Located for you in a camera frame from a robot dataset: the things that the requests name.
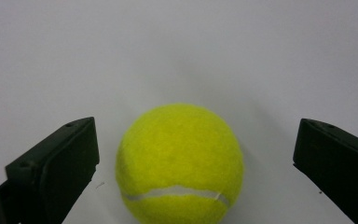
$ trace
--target tennis ball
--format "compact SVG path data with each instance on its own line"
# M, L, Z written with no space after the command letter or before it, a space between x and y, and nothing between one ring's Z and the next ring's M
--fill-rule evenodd
M241 190L242 154L234 133L206 108L150 110L117 151L121 196L144 224L218 223Z

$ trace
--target tennis ball seam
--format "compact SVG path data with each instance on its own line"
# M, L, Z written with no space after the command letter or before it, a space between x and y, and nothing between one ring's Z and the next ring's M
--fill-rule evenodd
M151 189L144 194L129 195L122 193L122 195L129 201L137 202L148 198L156 198L163 196L186 196L195 195L203 198L214 199L227 208L231 206L229 199L221 192L209 190L209 189L192 189L186 188L180 185L174 185L167 188Z

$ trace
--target white surface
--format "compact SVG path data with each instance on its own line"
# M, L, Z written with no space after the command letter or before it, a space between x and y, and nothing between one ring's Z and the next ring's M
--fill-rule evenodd
M351 223L292 155L301 118L358 136L358 1L0 1L0 184L64 123L96 118L101 164L64 223L137 223L117 145L173 102L207 106L241 141L243 191L222 223Z

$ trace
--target white background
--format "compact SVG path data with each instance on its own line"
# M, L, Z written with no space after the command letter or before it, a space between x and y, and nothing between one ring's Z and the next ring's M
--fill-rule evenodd
M137 223L117 146L174 102L210 108L241 142L222 223L351 223L292 156L301 118L358 136L358 1L0 1L0 184L63 124L96 118L101 163L64 223Z

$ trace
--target yellow tennis ball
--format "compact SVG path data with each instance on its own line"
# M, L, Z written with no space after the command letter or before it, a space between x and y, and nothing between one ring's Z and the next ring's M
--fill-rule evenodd
M152 109L124 134L117 152L121 196L144 224L218 223L241 191L234 133L206 108Z

